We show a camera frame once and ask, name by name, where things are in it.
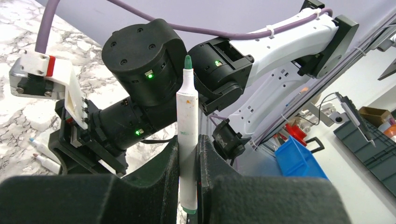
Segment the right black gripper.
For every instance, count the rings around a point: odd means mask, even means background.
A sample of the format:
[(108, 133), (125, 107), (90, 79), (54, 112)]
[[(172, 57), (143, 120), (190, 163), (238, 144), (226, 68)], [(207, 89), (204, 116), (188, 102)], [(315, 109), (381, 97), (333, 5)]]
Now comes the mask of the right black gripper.
[(61, 119), (59, 130), (50, 134), (48, 147), (60, 160), (60, 175), (106, 174), (113, 169), (119, 177), (127, 172), (125, 151), (110, 141), (101, 127), (100, 109), (90, 100), (83, 109), (88, 113), (86, 130), (79, 127), (66, 111), (65, 100), (59, 100), (55, 112)]

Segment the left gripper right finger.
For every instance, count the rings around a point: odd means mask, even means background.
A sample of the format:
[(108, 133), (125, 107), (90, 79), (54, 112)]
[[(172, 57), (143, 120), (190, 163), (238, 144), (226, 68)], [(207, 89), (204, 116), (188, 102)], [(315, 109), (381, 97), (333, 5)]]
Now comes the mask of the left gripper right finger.
[(207, 135), (197, 145), (199, 224), (349, 224), (336, 188), (322, 178), (244, 176)]

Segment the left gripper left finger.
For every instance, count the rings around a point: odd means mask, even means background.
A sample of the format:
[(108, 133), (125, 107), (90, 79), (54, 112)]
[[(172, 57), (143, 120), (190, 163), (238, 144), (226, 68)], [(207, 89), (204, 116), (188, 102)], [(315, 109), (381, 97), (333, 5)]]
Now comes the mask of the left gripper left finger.
[(174, 224), (177, 138), (124, 178), (113, 174), (16, 176), (0, 185), (3, 224)]

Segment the white pen teal tip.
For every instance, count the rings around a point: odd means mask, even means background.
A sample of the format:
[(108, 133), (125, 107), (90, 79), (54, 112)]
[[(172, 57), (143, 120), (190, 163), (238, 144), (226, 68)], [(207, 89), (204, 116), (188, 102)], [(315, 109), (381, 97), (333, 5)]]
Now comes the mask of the white pen teal tip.
[(183, 83), (176, 93), (177, 140), (179, 150), (180, 204), (187, 214), (198, 209), (196, 178), (196, 146), (198, 144), (198, 91), (189, 55), (185, 57)]

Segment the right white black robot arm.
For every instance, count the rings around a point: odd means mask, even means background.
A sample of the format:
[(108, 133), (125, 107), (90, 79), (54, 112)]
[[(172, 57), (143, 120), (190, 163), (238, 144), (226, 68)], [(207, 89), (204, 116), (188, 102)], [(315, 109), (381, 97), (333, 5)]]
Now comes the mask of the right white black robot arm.
[(57, 104), (62, 123), (50, 135), (49, 149), (65, 174), (107, 172), (99, 160), (124, 174), (126, 150), (176, 121), (186, 55), (192, 58), (198, 106), (208, 115), (233, 104), (260, 76), (287, 62), (296, 62), (303, 78), (324, 76), (346, 52), (358, 26), (307, 0), (299, 14), (262, 38), (215, 34), (189, 51), (176, 27), (163, 19), (122, 28), (105, 43), (102, 61), (129, 96), (103, 110), (89, 102), (86, 130)]

